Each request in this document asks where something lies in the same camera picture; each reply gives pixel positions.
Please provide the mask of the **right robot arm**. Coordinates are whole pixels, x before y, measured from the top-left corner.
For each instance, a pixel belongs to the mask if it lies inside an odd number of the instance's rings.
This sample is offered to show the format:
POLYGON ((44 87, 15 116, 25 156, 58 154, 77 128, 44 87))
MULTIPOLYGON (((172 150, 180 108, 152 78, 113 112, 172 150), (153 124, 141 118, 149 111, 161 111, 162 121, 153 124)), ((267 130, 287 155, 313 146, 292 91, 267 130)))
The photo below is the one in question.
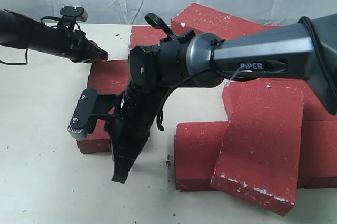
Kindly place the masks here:
POLYGON ((156 124, 163 131, 163 106, 179 87, 213 88, 223 80, 301 79, 325 110, 336 114, 336 15, 223 39, 190 30, 177 35, 153 13, 145 16, 166 37, 137 45, 128 56, 130 81, 105 124, 110 136, 112 181, 125 183, 156 124))

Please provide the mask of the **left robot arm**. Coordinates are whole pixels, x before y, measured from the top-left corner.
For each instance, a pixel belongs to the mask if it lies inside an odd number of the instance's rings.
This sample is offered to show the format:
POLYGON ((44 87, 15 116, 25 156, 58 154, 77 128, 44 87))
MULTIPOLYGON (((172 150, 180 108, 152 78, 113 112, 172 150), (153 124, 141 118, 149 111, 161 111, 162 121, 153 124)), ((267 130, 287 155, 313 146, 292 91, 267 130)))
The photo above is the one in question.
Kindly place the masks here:
POLYGON ((86 38, 78 26, 85 22, 88 12, 82 7, 64 6, 61 17, 44 16, 36 21, 26 15, 1 10, 1 45, 22 50, 35 50, 74 63, 107 61, 108 52, 86 38))

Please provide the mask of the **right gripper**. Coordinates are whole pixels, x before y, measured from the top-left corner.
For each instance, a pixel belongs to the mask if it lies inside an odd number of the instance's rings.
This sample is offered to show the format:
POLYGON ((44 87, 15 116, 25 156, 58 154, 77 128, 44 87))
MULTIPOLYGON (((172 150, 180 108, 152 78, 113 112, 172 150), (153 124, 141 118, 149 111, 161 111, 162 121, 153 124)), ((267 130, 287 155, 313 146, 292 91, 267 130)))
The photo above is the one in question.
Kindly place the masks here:
POLYGON ((108 126, 112 141, 114 172, 111 181, 125 183, 139 153, 144 148, 167 87, 144 90, 129 82, 114 119, 108 126))

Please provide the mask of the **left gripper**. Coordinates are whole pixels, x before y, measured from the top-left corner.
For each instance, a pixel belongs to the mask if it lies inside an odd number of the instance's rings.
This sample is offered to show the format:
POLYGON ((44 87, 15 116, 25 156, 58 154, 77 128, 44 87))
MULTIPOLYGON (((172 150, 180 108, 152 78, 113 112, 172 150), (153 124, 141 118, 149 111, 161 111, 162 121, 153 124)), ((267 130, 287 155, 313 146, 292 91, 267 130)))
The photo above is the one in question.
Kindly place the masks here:
POLYGON ((61 29, 63 40, 61 42, 60 56, 74 63, 94 63, 108 61, 109 54, 98 46, 93 40, 86 37, 86 33, 79 29, 70 32, 61 29))

